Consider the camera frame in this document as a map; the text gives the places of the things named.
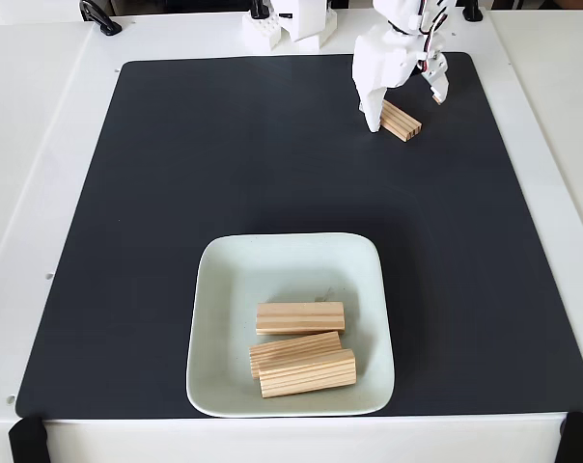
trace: square plate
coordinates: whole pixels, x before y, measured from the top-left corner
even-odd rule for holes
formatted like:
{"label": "square plate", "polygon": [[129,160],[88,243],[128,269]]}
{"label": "square plate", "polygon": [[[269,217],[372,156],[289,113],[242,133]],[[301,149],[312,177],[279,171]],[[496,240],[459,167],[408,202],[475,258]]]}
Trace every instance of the square plate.
{"label": "square plate", "polygon": [[[343,348],[356,357],[353,386],[264,399],[251,376],[249,347],[293,336],[257,336],[261,302],[341,301]],[[379,256],[350,233],[226,236],[199,266],[186,392],[215,417],[360,415],[382,408],[395,370]]]}

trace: black mat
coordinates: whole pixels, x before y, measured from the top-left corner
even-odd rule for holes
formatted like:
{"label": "black mat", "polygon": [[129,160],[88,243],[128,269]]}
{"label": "black mat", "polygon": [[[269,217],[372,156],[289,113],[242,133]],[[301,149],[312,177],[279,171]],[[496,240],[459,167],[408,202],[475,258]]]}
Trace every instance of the black mat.
{"label": "black mat", "polygon": [[200,256],[239,233],[354,232],[383,267],[396,386],[377,415],[583,410],[583,363],[472,61],[424,126],[372,134],[351,57],[130,63],[17,400],[21,416],[197,418]]}

